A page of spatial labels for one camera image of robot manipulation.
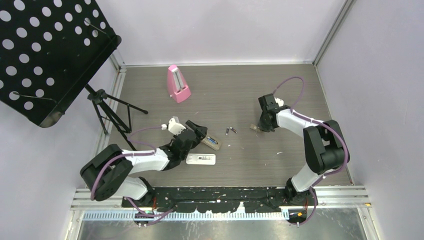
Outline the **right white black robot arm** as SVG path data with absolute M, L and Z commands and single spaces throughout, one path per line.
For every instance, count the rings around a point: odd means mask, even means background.
M 303 139 L 305 165 L 287 180 L 284 189 L 287 202 L 299 205 L 310 188 L 326 176 L 343 170 L 350 161 L 340 125 L 335 120 L 316 120 L 300 114 L 272 93 L 259 97 L 258 102 L 260 131 L 268 133 L 282 128 Z

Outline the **beige battery cover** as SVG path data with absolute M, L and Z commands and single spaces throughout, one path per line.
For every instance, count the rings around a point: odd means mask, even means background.
M 251 124 L 249 128 L 251 130 L 255 131 L 256 133 L 260 132 L 260 129 L 255 124 Z

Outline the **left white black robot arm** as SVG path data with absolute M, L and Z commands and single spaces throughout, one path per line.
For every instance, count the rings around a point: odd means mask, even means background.
M 148 207 L 154 199 L 148 182 L 131 175 L 167 171 L 179 166 L 208 134 L 206 126 L 191 120 L 181 124 L 177 117 L 156 128 L 172 134 L 169 143 L 159 147 L 150 145 L 150 150 L 124 150 L 117 144 L 110 144 L 82 167 L 80 176 L 90 190 L 90 200 L 101 202 L 116 195 Z

